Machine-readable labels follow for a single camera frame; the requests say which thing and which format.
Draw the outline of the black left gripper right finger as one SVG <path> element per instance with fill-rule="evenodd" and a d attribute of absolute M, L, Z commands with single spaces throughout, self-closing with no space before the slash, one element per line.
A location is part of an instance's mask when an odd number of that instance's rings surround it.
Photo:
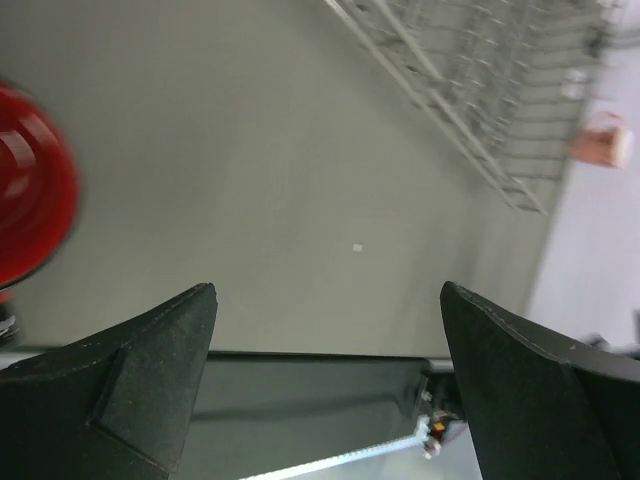
<path fill-rule="evenodd" d="M 451 281 L 440 306 L 483 478 L 638 478 L 637 352 L 570 338 Z"/>

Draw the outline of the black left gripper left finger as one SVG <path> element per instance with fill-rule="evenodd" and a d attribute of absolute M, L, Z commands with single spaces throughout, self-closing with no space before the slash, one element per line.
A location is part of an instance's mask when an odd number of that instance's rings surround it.
<path fill-rule="evenodd" d="M 4 479 L 166 479 L 207 360 L 217 297 L 198 284 L 1 372 Z"/>

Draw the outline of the red mug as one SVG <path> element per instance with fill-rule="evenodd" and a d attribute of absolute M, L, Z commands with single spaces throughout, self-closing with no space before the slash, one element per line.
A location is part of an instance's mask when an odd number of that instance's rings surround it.
<path fill-rule="evenodd" d="M 81 199 L 63 133 L 17 85 L 1 81 L 1 288 L 49 262 L 69 238 Z"/>

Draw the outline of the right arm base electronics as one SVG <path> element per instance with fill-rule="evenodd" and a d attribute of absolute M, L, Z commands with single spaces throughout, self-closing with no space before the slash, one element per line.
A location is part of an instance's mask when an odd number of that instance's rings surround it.
<path fill-rule="evenodd" d="M 423 453 L 427 459 L 437 456 L 452 441 L 451 427 L 467 423 L 460 390 L 453 372 L 428 372 L 417 398 L 418 428 L 423 436 Z"/>

